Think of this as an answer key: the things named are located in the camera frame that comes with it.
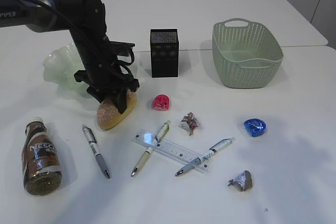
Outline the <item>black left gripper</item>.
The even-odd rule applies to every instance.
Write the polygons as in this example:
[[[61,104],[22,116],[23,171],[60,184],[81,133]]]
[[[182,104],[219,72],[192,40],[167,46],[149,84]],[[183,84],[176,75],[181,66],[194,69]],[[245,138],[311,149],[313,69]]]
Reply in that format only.
[[[136,92],[139,81],[129,69],[134,63],[134,43],[110,41],[101,37],[78,35],[73,41],[79,52],[85,71],[75,74],[77,81],[87,83],[93,90],[92,96],[99,102],[111,95],[111,101],[120,114],[127,109],[128,89]]]

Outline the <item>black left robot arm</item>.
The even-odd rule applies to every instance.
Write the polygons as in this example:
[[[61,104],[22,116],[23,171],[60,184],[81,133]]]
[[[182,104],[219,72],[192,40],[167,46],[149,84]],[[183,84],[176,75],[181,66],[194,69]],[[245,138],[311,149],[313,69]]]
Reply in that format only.
[[[129,69],[135,44],[108,38],[101,0],[1,0],[1,27],[20,25],[37,33],[69,31],[84,66],[74,79],[97,101],[110,99],[126,111],[127,92],[140,86]]]

